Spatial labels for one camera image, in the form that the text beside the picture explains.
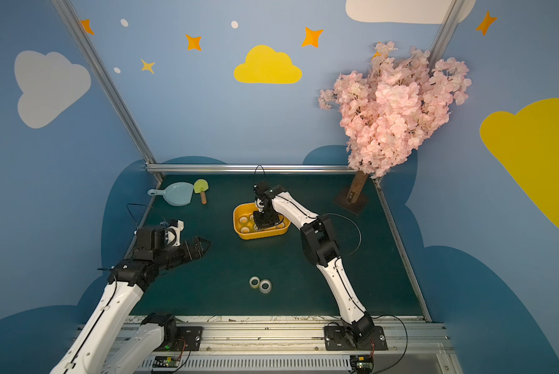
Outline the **transparent tape roll nine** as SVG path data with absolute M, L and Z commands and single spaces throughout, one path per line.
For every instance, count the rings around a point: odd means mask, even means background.
M 271 281 L 265 279 L 259 282 L 259 291 L 263 294 L 269 294 L 272 290 L 272 283 Z

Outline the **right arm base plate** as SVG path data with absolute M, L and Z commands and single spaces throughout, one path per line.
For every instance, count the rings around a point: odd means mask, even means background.
M 370 336 L 356 341 L 344 326 L 328 324 L 323 327 L 324 341 L 328 351 L 387 351 L 386 334 L 381 326 L 375 326 Z

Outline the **transparent tape roll eight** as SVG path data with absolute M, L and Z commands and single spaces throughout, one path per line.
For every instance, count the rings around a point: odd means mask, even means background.
M 250 280 L 249 280 L 249 285 L 250 285 L 251 288 L 254 288 L 254 289 L 258 288 L 259 285 L 260 285 L 260 279 L 256 276 L 251 277 Z

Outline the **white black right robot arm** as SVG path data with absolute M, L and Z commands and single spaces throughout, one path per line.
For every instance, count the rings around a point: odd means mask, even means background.
M 318 215 L 302 206 L 281 185 L 266 182 L 253 187 L 257 210 L 253 213 L 260 229 L 275 227 L 287 219 L 301 234 L 303 252 L 326 279 L 337 302 L 346 333 L 356 343 L 370 338 L 375 324 L 360 302 L 346 274 L 336 231 L 328 215 Z

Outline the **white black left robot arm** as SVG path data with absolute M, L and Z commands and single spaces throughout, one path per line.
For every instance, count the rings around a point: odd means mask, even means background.
M 139 330 L 118 352 L 111 355 L 127 317 L 161 270 L 171 270 L 202 258 L 211 241 L 195 237 L 179 246 L 155 251 L 151 260 L 123 260 L 110 270 L 103 295 L 88 322 L 52 373 L 133 373 L 157 349 L 185 349 L 175 317 L 149 314 Z

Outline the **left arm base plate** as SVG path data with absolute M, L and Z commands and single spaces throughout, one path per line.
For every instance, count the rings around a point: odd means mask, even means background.
M 181 326 L 164 327 L 163 341 L 154 349 L 154 352 L 198 352 L 202 343 L 204 327 Z

